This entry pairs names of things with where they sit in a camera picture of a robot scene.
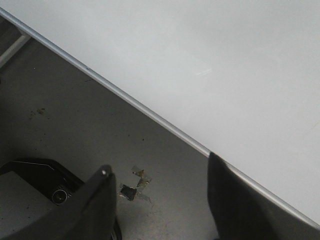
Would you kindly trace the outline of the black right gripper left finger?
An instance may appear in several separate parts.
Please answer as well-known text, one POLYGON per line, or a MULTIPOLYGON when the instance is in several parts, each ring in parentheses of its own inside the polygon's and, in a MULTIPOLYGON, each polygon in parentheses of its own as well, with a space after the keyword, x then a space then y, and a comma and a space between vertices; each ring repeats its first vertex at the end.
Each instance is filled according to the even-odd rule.
POLYGON ((110 165, 102 165, 64 204, 6 236, 7 240, 114 240, 117 185, 110 165))

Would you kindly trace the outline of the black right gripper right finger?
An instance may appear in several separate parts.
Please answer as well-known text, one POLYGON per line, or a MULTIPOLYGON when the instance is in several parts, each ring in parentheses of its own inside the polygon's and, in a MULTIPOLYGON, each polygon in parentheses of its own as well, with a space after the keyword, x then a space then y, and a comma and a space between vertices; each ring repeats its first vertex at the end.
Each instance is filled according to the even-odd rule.
POLYGON ((255 191, 211 152, 207 198, 220 240, 318 240, 320 231, 255 191))

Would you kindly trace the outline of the black robot base with connector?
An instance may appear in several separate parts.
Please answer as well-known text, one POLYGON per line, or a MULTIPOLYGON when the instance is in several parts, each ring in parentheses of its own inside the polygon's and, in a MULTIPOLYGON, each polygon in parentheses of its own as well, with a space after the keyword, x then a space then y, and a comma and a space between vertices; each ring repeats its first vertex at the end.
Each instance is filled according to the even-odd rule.
POLYGON ((3 164, 0 174, 14 172, 55 205, 64 204, 85 183, 59 162, 18 158, 3 164))

